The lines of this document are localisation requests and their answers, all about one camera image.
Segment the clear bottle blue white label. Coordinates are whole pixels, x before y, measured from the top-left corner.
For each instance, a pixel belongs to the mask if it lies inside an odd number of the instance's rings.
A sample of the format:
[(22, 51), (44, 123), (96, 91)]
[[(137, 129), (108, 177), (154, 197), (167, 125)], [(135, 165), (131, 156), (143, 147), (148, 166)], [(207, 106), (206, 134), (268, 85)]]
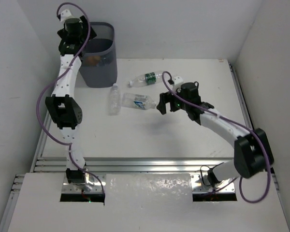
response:
[(148, 95), (124, 93), (121, 106), (141, 110), (154, 109), (157, 103)]

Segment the clear bottle green label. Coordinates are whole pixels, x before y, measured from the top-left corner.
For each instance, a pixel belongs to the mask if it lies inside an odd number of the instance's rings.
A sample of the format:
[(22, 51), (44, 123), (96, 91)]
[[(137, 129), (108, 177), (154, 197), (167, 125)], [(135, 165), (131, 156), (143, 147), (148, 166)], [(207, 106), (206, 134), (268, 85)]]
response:
[(129, 87), (146, 87), (162, 82), (163, 71), (141, 74), (129, 81)]

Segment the small orange bottle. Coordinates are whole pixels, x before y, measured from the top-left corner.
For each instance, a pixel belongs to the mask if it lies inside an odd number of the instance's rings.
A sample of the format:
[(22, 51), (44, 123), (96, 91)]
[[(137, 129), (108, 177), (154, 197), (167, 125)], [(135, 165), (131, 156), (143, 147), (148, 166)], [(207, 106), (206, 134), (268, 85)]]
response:
[(89, 57), (86, 57), (85, 62), (87, 66), (97, 66), (100, 60), (101, 60), (100, 56), (89, 56)]

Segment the small clear plastic bottle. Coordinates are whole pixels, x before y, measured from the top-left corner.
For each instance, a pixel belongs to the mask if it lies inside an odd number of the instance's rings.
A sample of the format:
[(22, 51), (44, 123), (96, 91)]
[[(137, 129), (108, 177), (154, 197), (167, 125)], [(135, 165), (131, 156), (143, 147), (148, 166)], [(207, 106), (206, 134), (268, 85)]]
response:
[(118, 84), (114, 83), (110, 89), (108, 96), (108, 114), (110, 116), (116, 116), (121, 110), (121, 94)]

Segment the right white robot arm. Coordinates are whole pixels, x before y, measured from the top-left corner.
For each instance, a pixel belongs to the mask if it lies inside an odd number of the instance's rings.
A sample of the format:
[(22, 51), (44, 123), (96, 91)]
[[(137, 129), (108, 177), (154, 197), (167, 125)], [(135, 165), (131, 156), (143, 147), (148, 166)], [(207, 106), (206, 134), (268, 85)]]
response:
[(157, 109), (166, 114), (166, 104), (170, 110), (183, 110), (188, 117), (199, 125), (209, 128), (234, 148), (234, 158), (210, 168), (205, 175), (204, 185), (215, 187), (223, 180), (243, 177), (251, 178), (255, 174), (271, 167), (274, 157), (262, 129), (248, 131), (220, 116), (213, 105), (201, 100), (198, 83), (184, 83), (176, 93), (161, 93)]

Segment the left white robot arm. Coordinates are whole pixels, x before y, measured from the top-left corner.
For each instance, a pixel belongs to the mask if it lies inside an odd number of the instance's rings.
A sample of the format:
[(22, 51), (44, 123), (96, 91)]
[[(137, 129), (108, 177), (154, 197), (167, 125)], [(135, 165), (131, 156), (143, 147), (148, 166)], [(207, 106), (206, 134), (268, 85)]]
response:
[(85, 16), (60, 16), (63, 29), (58, 31), (60, 70), (51, 96), (45, 105), (53, 122), (59, 128), (67, 146), (66, 177), (68, 183), (80, 185), (86, 181), (86, 162), (76, 145), (78, 127), (83, 119), (81, 107), (74, 99), (77, 74), (82, 65), (82, 50), (87, 42), (96, 37)]

